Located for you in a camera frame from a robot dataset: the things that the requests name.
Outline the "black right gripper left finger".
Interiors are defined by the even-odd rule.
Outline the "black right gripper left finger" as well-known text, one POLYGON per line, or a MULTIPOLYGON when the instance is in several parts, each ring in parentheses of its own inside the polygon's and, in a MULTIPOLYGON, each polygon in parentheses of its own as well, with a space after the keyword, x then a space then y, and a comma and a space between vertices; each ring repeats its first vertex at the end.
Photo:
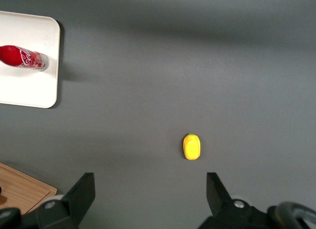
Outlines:
POLYGON ((2 229, 78 229, 95 199, 93 173, 83 176, 61 199, 50 199, 34 211, 21 214, 11 207, 0 211, 2 229))

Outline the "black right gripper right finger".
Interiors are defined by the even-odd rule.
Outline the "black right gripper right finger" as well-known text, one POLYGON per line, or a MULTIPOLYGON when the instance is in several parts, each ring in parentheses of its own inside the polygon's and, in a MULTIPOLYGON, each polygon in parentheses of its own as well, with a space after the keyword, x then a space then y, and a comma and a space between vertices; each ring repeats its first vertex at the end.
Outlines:
POLYGON ((241 199, 233 199, 217 173, 207 173, 206 198, 212 215, 201 229, 270 229, 268 215, 241 199))

